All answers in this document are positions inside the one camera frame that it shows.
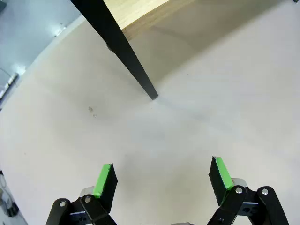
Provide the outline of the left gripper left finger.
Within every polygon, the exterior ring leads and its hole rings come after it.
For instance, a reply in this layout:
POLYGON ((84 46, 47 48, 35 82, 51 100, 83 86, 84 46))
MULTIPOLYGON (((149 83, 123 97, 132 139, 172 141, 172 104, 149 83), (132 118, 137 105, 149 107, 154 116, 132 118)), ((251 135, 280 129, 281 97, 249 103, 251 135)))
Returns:
POLYGON ((117 187, 113 164, 102 167, 95 186, 82 191, 74 202, 66 198, 54 201, 47 225, 115 225, 110 216, 117 187))

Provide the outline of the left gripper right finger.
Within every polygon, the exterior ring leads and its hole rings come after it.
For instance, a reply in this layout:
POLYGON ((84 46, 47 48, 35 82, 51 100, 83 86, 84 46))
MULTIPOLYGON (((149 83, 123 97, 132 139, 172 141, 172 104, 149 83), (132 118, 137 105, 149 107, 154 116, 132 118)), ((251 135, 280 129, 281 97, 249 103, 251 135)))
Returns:
POLYGON ((212 157, 209 177, 218 203, 209 225, 232 225, 237 216, 246 216, 253 225, 289 224, 272 187, 251 190, 243 179, 230 176, 221 157, 212 157))

